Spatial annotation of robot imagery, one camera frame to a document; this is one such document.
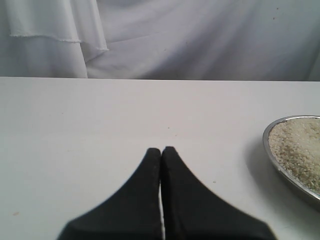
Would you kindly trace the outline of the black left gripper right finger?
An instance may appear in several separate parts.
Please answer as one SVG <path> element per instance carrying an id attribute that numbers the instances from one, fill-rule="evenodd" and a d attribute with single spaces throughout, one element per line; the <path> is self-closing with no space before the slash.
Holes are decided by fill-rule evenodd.
<path id="1" fill-rule="evenodd" d="M 270 227 L 202 184 L 176 149 L 161 156 L 161 198 L 167 240 L 274 240 Z"/>

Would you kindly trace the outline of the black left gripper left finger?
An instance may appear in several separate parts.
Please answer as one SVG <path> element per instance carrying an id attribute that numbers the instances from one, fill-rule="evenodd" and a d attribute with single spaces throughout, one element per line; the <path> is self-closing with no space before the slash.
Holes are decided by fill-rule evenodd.
<path id="1" fill-rule="evenodd" d="M 60 240 L 159 240 L 161 152 L 149 148 L 126 183 L 106 201 L 71 221 Z"/>

